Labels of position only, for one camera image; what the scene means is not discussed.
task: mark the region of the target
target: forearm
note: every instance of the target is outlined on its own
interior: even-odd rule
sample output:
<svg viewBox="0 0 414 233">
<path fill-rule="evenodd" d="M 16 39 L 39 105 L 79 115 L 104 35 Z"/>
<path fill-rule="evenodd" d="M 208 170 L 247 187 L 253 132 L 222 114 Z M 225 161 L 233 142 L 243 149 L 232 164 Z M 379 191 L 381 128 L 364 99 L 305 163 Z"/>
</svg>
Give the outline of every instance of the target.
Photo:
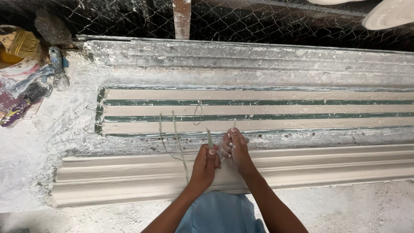
<svg viewBox="0 0 414 233">
<path fill-rule="evenodd" d="M 200 195 L 199 192 L 187 186 L 177 199 L 175 199 L 175 201 L 172 202 L 141 233 L 175 232 L 188 208 Z"/>
<path fill-rule="evenodd" d="M 276 196 L 254 166 L 242 176 L 259 206 L 270 233 L 308 232 L 293 212 Z"/>
</svg>

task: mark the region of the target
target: tool handle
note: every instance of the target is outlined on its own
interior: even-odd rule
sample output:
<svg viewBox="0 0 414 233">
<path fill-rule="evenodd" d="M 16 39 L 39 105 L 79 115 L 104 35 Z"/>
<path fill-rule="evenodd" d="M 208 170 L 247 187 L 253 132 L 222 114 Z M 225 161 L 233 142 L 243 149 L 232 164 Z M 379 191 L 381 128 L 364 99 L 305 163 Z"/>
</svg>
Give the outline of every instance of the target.
<svg viewBox="0 0 414 233">
<path fill-rule="evenodd" d="M 65 73 L 65 71 L 63 70 L 62 55 L 60 54 L 59 48 L 56 46 L 50 47 L 49 55 L 51 57 L 52 65 L 55 68 L 55 74 Z"/>
<path fill-rule="evenodd" d="M 12 110 L 10 110 L 0 121 L 0 125 L 2 127 L 8 127 L 13 122 L 15 122 L 17 119 L 19 119 L 24 110 L 31 104 L 30 100 L 23 99 L 21 100 L 16 106 L 13 107 Z"/>
</svg>

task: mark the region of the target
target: wire mesh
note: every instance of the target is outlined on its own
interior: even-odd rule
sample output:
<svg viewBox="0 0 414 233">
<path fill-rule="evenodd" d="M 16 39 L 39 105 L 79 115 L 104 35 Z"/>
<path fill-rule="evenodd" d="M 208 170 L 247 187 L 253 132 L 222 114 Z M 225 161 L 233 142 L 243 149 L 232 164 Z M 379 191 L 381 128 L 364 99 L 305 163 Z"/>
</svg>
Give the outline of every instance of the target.
<svg viewBox="0 0 414 233">
<path fill-rule="evenodd" d="M 329 7 L 304 0 L 193 0 L 190 39 L 414 51 L 414 26 L 371 31 L 365 12 L 380 1 Z"/>
<path fill-rule="evenodd" d="M 175 38 L 172 0 L 17 0 L 1 4 L 7 5 L 2 7 L 7 8 L 0 16 L 2 24 L 28 28 L 36 18 L 35 9 L 45 8 L 60 17 L 73 35 Z M 27 20 L 16 20 L 17 14 Z"/>
<path fill-rule="evenodd" d="M 377 31 L 362 26 L 379 2 L 192 0 L 190 39 L 414 51 L 414 24 Z M 39 8 L 60 17 L 73 36 L 175 38 L 172 0 L 0 1 L 0 23 L 35 32 Z"/>
</svg>

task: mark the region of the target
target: light blue shirt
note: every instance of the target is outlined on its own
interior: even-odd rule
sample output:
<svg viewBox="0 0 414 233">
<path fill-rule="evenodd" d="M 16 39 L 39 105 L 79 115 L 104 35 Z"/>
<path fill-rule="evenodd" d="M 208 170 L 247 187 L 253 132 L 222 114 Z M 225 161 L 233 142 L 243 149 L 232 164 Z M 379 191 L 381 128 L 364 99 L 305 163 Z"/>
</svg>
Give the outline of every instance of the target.
<svg viewBox="0 0 414 233">
<path fill-rule="evenodd" d="M 176 233 L 265 233 L 245 195 L 203 193 L 187 210 Z"/>
</svg>

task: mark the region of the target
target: hand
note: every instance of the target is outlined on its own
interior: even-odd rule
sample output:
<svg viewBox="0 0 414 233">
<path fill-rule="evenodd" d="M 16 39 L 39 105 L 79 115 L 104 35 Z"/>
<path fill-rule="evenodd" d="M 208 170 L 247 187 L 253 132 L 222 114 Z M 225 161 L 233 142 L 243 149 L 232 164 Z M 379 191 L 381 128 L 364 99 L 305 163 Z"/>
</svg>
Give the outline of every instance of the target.
<svg viewBox="0 0 414 233">
<path fill-rule="evenodd" d="M 208 144 L 201 145 L 193 165 L 188 186 L 193 191 L 201 195 L 214 180 L 214 169 L 221 168 L 220 157 L 216 150 L 219 147 L 214 145 L 214 150 L 209 150 Z"/>
<path fill-rule="evenodd" d="M 231 128 L 223 135 L 221 153 L 229 159 L 230 165 L 242 176 L 255 168 L 249 155 L 246 139 L 237 128 Z"/>
</svg>

